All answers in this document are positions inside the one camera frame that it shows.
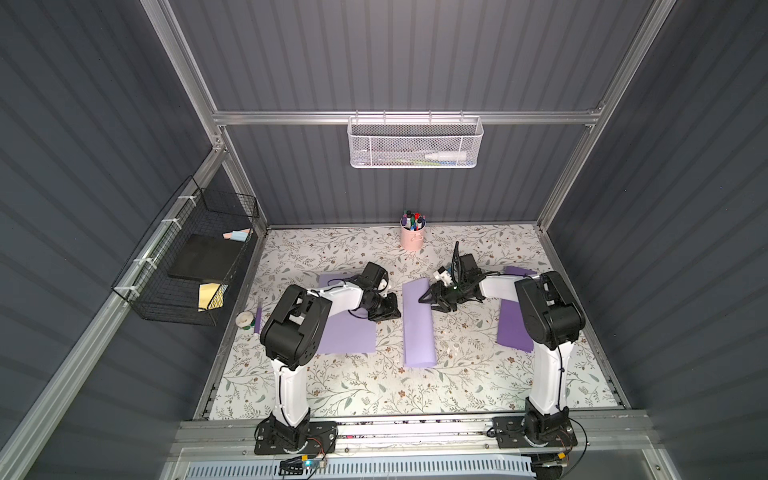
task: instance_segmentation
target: wire basket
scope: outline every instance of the wire basket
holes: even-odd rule
[[[162,220],[164,230],[155,246],[141,258],[126,262],[112,290],[142,319],[214,326],[227,321],[231,314],[258,240],[256,198],[207,188],[197,188],[185,198],[175,218]],[[206,308],[201,309],[200,281],[173,278],[168,271],[192,235],[221,238],[223,233],[245,229],[250,232],[237,258]],[[131,258],[137,256],[146,236]],[[140,264],[138,272],[126,282],[126,272],[134,263]]]
[[[479,117],[381,115],[350,117],[354,168],[473,168],[483,129]]]

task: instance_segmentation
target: black wire basket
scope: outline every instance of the black wire basket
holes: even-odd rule
[[[186,197],[174,219],[161,221],[166,224],[161,236],[140,256],[148,234],[142,237],[112,284],[112,290],[145,320],[206,326],[226,322],[258,241],[257,218],[255,197],[198,187],[194,194]],[[208,305],[200,308],[201,282],[168,276],[169,270],[193,235],[222,238],[223,233],[245,229],[250,232],[237,258]],[[136,263],[139,263],[137,270],[133,270]],[[129,271],[132,278],[126,279]]]

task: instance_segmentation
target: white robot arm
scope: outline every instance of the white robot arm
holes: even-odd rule
[[[568,424],[565,372],[585,320],[574,294],[557,272],[537,276],[483,272],[471,254],[454,248],[451,272],[435,272],[437,283],[419,299],[434,310],[456,311],[469,300],[499,298],[520,303],[528,335],[534,341],[534,378],[525,402],[525,438],[547,445]]]
[[[260,335],[275,373],[275,406],[265,428],[260,426],[262,433],[271,435],[268,441],[291,452],[306,444],[310,428],[306,364],[317,352],[328,317],[364,308],[373,322],[399,318],[396,295],[382,295],[388,282],[386,270],[369,262],[362,274],[327,288],[286,288]]]

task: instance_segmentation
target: black notebook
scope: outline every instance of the black notebook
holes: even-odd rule
[[[200,283],[222,283],[243,242],[193,235],[182,247],[168,276]]]

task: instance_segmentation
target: purple paper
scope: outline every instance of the purple paper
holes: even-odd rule
[[[351,273],[323,273],[318,277],[321,288],[337,283],[331,280],[347,278]],[[355,315],[367,317],[364,309],[355,310]],[[318,353],[375,353],[376,324],[365,318],[355,318],[349,312],[328,317],[326,329],[320,338]]]
[[[256,321],[253,324],[253,332],[258,333],[261,331],[261,302],[259,302],[259,306],[256,308],[256,315],[253,316],[253,319]]]
[[[519,266],[507,266],[504,273],[508,275],[535,275],[533,270],[526,270]],[[523,313],[520,310],[520,303],[511,300],[502,300],[502,308],[498,313],[498,332],[496,333],[496,343],[503,346],[510,346],[513,349],[523,352],[533,352],[533,340],[528,335],[523,323]]]
[[[402,286],[402,340],[406,366],[429,368],[437,365],[432,307],[419,303],[429,289],[429,279],[420,278]]]

